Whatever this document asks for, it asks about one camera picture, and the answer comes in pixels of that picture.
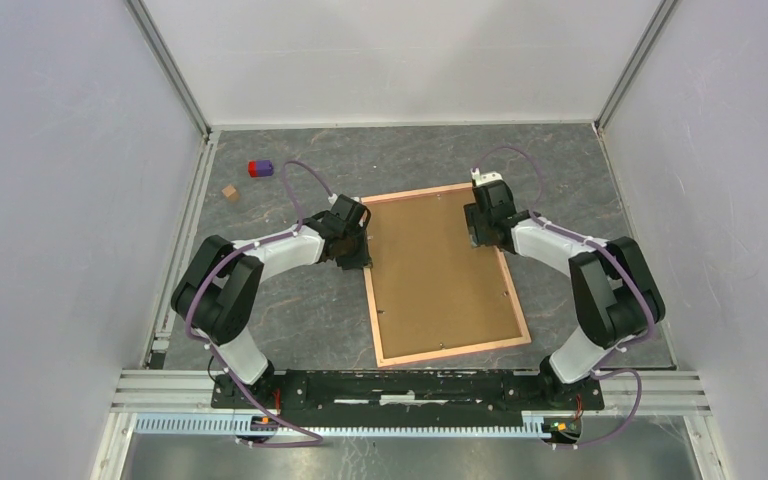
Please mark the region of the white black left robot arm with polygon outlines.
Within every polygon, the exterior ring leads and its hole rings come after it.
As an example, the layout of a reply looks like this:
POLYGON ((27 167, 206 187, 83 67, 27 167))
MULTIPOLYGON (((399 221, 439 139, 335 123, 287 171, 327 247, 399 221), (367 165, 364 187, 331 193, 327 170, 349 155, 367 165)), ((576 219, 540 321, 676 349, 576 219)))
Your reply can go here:
POLYGON ((235 392, 250 407, 274 394, 271 362, 256 345, 248 324, 261 283, 303 266, 333 261, 343 270, 371 265, 367 228, 371 210, 359 200, 333 195, 331 207, 266 237, 205 239, 176 285, 171 309, 185 333, 214 353, 235 392))

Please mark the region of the aluminium rail at front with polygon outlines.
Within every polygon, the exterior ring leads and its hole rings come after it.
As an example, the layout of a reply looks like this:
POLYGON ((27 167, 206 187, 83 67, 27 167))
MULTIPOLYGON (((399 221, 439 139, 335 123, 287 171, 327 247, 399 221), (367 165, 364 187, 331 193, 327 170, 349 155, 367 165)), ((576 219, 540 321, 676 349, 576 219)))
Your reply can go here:
MULTIPOLYGON (((690 371, 643 370, 638 416, 710 416, 711 406, 699 375, 690 371)), ((635 399, 635 381, 617 375, 601 382, 605 408, 588 416, 627 414, 635 399)), ((124 370, 112 400, 118 412, 208 413, 215 387, 203 371, 124 370)))

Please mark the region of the red purple toy block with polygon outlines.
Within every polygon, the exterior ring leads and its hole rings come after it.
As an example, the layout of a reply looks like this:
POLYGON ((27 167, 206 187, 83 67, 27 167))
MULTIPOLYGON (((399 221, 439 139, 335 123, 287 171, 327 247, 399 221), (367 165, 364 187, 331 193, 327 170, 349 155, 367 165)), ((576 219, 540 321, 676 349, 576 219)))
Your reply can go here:
POLYGON ((275 167, 271 160, 253 160, 247 163, 247 172, 251 178, 271 177, 275 167))

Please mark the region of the small brown wooden cube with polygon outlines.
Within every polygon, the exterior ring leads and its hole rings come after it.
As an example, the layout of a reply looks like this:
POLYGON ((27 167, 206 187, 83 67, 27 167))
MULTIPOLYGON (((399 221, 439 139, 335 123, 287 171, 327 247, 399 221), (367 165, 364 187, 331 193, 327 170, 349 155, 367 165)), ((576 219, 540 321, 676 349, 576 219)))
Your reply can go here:
POLYGON ((239 190, 234 185, 227 185, 221 190, 223 196, 230 203, 236 203, 241 198, 239 190))

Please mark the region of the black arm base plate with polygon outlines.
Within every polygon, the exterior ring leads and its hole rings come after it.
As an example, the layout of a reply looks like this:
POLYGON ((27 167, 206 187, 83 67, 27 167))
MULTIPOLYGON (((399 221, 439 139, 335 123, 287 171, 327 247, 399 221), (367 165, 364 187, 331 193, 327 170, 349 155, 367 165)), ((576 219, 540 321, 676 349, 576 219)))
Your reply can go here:
POLYGON ((286 370, 250 389, 302 427, 513 427, 524 412, 601 411, 601 385, 563 386, 536 371, 286 370))

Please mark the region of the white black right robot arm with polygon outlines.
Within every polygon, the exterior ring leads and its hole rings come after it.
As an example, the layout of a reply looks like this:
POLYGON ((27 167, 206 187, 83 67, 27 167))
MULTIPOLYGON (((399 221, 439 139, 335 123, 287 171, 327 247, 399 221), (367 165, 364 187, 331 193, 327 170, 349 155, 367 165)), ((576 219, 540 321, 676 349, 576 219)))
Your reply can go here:
POLYGON ((650 338, 666 306, 638 243, 585 236, 533 211, 520 211, 502 177, 475 172, 464 213, 471 242, 536 260, 565 275, 578 325, 540 366, 537 392, 562 408, 614 352, 650 338))

